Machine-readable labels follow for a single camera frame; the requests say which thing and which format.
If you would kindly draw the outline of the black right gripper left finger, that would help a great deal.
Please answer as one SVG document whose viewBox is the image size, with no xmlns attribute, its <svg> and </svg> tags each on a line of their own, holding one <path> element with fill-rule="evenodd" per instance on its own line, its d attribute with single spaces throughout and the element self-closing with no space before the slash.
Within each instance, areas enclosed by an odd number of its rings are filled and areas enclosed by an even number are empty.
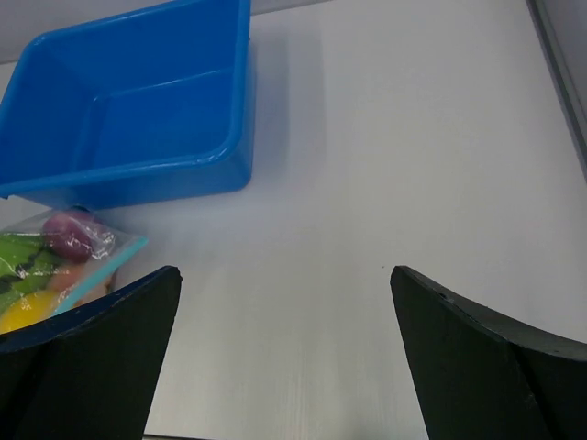
<svg viewBox="0 0 587 440">
<path fill-rule="evenodd" d="M 140 439 L 177 313 L 165 266 L 1 336 L 4 439 Z"/>
</svg>

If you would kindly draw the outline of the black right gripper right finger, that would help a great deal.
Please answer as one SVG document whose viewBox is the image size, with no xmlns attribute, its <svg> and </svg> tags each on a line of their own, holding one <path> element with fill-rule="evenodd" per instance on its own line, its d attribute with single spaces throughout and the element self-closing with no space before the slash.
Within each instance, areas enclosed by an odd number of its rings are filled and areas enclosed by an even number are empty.
<svg viewBox="0 0 587 440">
<path fill-rule="evenodd" d="M 429 438 L 585 438 L 585 344 L 407 266 L 393 269 L 390 285 Z"/>
</svg>

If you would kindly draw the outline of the yellow fake lemon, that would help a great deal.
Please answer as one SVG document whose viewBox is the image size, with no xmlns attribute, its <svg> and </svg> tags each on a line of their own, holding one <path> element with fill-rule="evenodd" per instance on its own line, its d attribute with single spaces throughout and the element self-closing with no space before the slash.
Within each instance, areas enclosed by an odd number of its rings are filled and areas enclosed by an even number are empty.
<svg viewBox="0 0 587 440">
<path fill-rule="evenodd" d="M 55 291 L 36 291 L 15 301 L 1 314 L 1 333 L 36 324 L 51 316 L 57 302 Z"/>
</svg>

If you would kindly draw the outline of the orange fake peach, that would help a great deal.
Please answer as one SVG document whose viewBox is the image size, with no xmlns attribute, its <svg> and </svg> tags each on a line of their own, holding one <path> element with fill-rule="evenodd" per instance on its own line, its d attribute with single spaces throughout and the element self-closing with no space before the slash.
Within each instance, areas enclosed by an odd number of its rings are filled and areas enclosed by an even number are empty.
<svg viewBox="0 0 587 440">
<path fill-rule="evenodd" d="M 47 289 L 54 292 L 67 292 L 76 286 L 84 275 L 84 265 L 61 266 L 51 276 Z"/>
</svg>

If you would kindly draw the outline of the clear zip top bag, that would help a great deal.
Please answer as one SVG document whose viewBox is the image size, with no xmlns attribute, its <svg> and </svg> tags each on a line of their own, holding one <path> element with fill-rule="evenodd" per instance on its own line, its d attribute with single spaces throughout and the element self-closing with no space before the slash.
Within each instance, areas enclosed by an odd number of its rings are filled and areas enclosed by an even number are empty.
<svg viewBox="0 0 587 440">
<path fill-rule="evenodd" d="M 1 229 L 1 332 L 100 299 L 148 243 L 81 207 L 50 210 Z"/>
</svg>

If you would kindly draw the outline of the green fake watermelon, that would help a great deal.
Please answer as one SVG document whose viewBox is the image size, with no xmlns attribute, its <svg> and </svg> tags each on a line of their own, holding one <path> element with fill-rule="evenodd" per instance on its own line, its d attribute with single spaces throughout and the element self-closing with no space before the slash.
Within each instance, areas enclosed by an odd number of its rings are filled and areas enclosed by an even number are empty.
<svg viewBox="0 0 587 440">
<path fill-rule="evenodd" d="M 43 289 L 61 264 L 40 235 L 1 235 L 1 313 Z"/>
</svg>

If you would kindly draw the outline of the purple fake onion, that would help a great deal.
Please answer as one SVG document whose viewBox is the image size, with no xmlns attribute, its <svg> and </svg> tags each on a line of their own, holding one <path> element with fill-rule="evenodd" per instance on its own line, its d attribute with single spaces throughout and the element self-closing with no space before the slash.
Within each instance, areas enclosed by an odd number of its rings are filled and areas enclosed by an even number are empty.
<svg viewBox="0 0 587 440">
<path fill-rule="evenodd" d="M 93 253 L 90 233 L 93 223 L 94 217 L 85 211 L 53 214 L 42 227 L 45 243 L 59 257 L 84 263 Z"/>
</svg>

